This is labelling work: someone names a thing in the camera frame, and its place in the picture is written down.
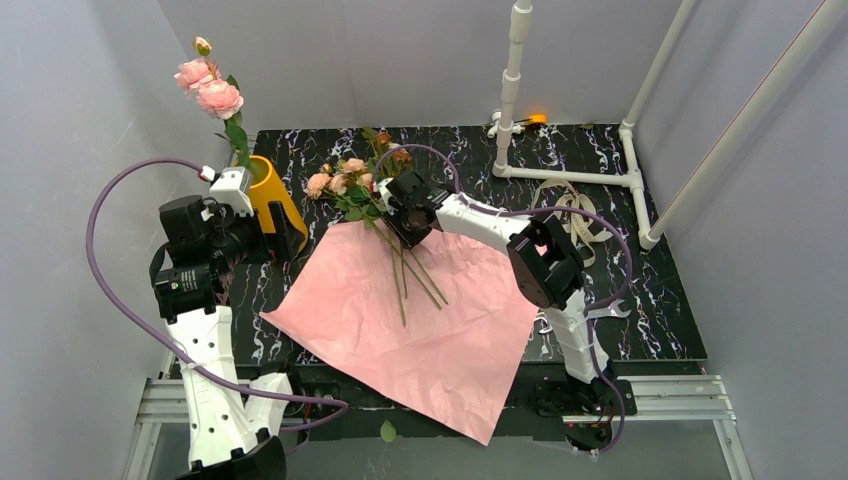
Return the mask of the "yellow cylindrical vase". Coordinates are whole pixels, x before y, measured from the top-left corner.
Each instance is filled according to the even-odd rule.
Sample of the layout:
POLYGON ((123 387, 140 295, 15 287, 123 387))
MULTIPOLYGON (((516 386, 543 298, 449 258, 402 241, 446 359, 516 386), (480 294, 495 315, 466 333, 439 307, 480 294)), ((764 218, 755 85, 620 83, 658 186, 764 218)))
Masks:
POLYGON ((293 260, 306 247, 309 233, 300 210, 270 160, 251 155, 248 197, 265 239, 278 260, 293 260))

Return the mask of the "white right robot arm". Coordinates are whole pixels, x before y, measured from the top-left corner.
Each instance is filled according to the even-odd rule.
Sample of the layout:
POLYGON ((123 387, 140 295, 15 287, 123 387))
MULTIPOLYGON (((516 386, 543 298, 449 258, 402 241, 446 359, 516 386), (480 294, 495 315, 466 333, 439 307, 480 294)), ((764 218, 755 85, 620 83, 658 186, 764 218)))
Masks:
POLYGON ((598 414, 607 421, 636 413, 629 383, 616 379, 591 327, 603 315, 619 314, 620 301, 604 308, 586 305, 583 261, 554 214, 497 210, 448 188, 430 187, 412 171, 380 181, 377 192, 385 220, 404 248, 439 230, 476 240, 509 259, 520 293, 539 307, 564 357, 564 378, 539 380, 529 390, 528 400, 540 415, 598 414))

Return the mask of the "pink rose stem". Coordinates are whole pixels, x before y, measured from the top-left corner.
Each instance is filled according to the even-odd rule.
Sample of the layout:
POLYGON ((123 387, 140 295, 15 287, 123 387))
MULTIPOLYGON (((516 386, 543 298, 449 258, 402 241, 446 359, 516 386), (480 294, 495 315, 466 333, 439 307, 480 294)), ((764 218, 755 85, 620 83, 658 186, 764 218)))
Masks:
POLYGON ((235 78, 224 77, 211 58, 212 45, 201 36, 192 42, 197 58, 181 63, 174 75, 177 86, 187 96, 193 96, 199 108, 224 124, 224 138, 235 155, 236 165, 244 167, 257 179, 259 168, 248 150, 249 140, 243 128, 244 97, 235 78))

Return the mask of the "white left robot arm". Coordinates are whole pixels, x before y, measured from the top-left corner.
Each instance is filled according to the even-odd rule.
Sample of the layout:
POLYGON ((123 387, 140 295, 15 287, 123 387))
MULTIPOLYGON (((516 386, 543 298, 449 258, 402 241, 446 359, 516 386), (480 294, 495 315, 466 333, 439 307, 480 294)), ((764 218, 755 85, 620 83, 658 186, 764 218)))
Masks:
POLYGON ((272 257, 258 220, 210 197, 159 208, 167 241, 150 266, 160 317, 177 348, 190 426, 187 479, 283 479, 279 438, 292 389, 286 373, 249 382, 278 399, 247 393, 233 355, 228 289, 236 266, 272 257))

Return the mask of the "cream ribbon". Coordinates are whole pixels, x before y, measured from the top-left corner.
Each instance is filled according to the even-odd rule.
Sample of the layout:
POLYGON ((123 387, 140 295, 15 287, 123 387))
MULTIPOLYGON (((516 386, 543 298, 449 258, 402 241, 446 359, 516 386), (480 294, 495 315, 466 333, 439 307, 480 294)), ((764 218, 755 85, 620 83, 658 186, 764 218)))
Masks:
MULTIPOLYGON (((562 207, 571 207, 586 212, 596 214, 596 208, 592 200, 585 194, 578 192, 575 187, 567 180, 563 179, 548 179, 541 183, 534 191, 531 202, 531 207, 538 206, 542 193, 548 189, 561 188, 563 194, 557 199, 555 205, 562 207)), ((604 243, 612 238, 612 234, 601 229, 598 232, 593 232, 591 226, 593 220, 572 212, 557 212, 557 217, 562 221, 565 231, 570 235, 571 242, 578 248, 583 266, 591 267, 596 260, 596 252, 594 245, 604 243)))

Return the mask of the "pink rose bouquet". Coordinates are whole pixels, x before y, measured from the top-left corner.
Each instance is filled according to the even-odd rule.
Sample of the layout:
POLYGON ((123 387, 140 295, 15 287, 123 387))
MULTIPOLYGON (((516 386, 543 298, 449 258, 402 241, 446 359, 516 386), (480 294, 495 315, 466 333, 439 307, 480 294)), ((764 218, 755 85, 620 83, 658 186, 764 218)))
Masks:
POLYGON ((387 180, 391 174, 407 170, 412 162, 410 153, 384 130, 366 127, 362 135, 371 148, 370 157, 342 158, 334 165, 323 164, 317 173, 309 177, 304 192, 310 199, 333 202, 336 209, 345 214, 346 220, 363 222, 383 240, 390 255, 401 322, 406 325, 408 275, 414 278, 437 309, 447 306, 448 301, 416 254, 392 238, 392 232, 385 223, 388 208, 377 198, 376 176, 381 174, 387 180))

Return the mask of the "pink wrapping paper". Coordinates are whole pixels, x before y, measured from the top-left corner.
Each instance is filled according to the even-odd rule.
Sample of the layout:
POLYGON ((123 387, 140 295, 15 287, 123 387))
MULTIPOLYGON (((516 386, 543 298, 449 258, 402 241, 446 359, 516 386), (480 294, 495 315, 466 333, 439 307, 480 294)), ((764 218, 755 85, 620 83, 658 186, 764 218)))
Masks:
POLYGON ((448 305, 437 309, 410 280, 406 325, 386 244, 361 222, 326 231, 265 319, 335 369, 488 444, 536 307, 518 290, 508 258, 479 242, 436 231, 414 254, 448 305))

